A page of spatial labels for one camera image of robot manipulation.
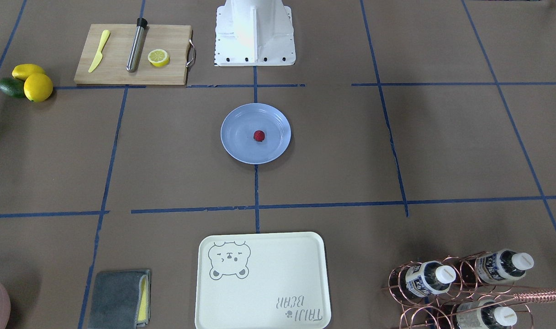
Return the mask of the red strawberry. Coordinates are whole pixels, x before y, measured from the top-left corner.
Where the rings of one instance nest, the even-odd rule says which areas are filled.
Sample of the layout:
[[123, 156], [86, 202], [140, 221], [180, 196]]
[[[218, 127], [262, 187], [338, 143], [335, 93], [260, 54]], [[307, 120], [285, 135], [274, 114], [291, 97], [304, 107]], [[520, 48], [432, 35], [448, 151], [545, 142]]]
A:
[[253, 139], [256, 142], [263, 142], [265, 140], [265, 132], [262, 130], [257, 130], [253, 134]]

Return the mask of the blue plate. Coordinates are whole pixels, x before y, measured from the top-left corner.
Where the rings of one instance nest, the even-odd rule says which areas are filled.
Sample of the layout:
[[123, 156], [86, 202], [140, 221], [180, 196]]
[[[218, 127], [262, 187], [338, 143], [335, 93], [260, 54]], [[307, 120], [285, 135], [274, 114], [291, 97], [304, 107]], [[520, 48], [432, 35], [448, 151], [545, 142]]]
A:
[[[256, 142], [253, 134], [265, 132]], [[272, 162], [282, 156], [291, 141], [291, 125], [276, 107], [263, 103], [239, 106], [228, 113], [221, 125], [221, 142], [232, 158], [251, 165]]]

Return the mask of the cream rectangular tray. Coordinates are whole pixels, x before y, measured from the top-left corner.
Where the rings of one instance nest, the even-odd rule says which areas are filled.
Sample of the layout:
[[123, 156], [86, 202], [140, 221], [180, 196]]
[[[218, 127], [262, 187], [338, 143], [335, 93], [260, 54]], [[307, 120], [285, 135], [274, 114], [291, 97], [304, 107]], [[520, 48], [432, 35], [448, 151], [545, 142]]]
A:
[[324, 329], [331, 319], [319, 234], [211, 235], [201, 241], [197, 329]]

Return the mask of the half lemon slice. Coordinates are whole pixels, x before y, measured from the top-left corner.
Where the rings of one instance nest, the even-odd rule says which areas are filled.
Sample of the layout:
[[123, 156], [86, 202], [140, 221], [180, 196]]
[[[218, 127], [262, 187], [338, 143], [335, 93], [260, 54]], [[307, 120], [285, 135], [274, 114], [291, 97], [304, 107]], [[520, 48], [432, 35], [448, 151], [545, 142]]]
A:
[[163, 67], [170, 62], [169, 52], [163, 49], [154, 49], [149, 52], [148, 61], [154, 67]]

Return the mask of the dark drink bottle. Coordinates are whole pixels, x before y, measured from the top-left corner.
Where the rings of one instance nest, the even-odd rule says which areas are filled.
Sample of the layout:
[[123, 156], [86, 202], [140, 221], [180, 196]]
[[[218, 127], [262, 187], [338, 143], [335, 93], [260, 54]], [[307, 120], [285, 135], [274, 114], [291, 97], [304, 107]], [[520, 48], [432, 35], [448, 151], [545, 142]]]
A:
[[522, 279], [535, 266], [533, 256], [526, 252], [502, 249], [484, 253], [474, 261], [473, 273], [480, 282], [497, 285]]
[[400, 272], [399, 294], [407, 300], [438, 296], [447, 293], [456, 279], [455, 269], [439, 261], [414, 264]]
[[517, 324], [518, 315], [495, 300], [483, 299], [456, 306], [452, 321], [455, 329], [511, 329]]

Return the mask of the wooden cutting board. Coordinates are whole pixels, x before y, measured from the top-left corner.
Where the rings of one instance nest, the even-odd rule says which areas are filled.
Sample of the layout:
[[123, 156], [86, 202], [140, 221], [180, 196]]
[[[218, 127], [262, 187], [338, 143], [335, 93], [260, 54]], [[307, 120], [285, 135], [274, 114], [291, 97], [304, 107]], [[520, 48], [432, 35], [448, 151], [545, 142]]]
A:
[[[91, 73], [88, 71], [100, 45], [103, 31], [110, 35], [102, 49], [103, 58]], [[148, 25], [142, 52], [138, 57], [135, 72], [127, 71], [126, 66], [136, 35], [135, 24], [92, 24], [86, 36], [74, 81], [76, 84], [113, 84], [113, 85], [185, 85], [188, 63], [195, 55], [190, 54], [192, 26], [187, 25]], [[148, 54], [155, 49], [165, 50], [170, 62], [155, 67], [148, 60]]]

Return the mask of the dark grey folded cloth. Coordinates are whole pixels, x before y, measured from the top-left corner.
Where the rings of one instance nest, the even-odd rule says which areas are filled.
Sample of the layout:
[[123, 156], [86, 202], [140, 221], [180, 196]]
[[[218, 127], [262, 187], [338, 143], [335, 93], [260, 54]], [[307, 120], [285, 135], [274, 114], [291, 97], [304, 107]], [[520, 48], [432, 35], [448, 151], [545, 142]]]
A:
[[150, 321], [152, 271], [100, 271], [95, 277], [89, 329], [139, 329]]

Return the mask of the yellow plastic knife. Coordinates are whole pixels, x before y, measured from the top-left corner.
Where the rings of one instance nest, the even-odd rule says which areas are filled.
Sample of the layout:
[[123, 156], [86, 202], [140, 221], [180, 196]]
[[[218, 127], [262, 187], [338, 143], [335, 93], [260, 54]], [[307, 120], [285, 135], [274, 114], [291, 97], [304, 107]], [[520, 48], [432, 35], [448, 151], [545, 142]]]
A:
[[96, 53], [94, 55], [94, 58], [90, 64], [90, 67], [88, 69], [88, 73], [92, 73], [97, 67], [98, 65], [101, 63], [104, 55], [103, 55], [103, 50], [104, 50], [104, 46], [106, 44], [106, 42], [108, 41], [109, 37], [111, 35], [111, 32], [107, 29], [103, 30], [101, 33], [101, 37], [100, 37], [100, 42], [98, 44]]

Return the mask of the yellow lemon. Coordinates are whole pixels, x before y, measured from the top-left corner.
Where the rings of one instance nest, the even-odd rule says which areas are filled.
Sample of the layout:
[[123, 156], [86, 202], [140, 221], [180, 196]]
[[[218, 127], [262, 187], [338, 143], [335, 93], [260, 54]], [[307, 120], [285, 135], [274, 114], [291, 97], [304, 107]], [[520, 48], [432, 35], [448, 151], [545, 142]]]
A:
[[12, 77], [21, 81], [26, 81], [32, 74], [45, 74], [46, 71], [37, 64], [25, 63], [15, 66]]
[[33, 73], [24, 82], [25, 97], [31, 102], [45, 101], [52, 95], [53, 90], [52, 80], [43, 73]]

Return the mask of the green lime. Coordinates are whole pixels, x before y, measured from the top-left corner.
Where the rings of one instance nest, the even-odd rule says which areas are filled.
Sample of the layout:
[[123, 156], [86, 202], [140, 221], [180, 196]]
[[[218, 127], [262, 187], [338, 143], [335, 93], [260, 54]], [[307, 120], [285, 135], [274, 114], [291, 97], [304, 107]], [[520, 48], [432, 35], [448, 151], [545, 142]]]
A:
[[20, 99], [26, 97], [24, 92], [24, 85], [25, 82], [23, 80], [13, 77], [0, 79], [0, 91], [12, 98]]

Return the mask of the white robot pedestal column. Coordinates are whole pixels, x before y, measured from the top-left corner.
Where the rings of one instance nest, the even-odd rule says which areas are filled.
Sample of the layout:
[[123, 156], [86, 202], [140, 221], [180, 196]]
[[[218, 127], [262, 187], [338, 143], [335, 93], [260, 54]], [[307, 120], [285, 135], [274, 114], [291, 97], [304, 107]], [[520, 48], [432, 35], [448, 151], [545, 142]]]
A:
[[292, 11], [281, 0], [227, 0], [217, 7], [215, 33], [217, 67], [296, 63]]

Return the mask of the black handled knife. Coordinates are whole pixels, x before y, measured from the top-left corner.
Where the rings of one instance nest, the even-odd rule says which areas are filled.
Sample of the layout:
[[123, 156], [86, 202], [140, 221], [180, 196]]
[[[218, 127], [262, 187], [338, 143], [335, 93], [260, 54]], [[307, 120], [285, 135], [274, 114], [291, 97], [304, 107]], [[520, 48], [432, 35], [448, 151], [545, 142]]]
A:
[[148, 21], [144, 17], [139, 17], [136, 23], [136, 31], [134, 34], [133, 44], [130, 49], [129, 58], [126, 64], [126, 71], [128, 73], [134, 73], [138, 69], [139, 60], [142, 54], [142, 49], [146, 37], [147, 27]]

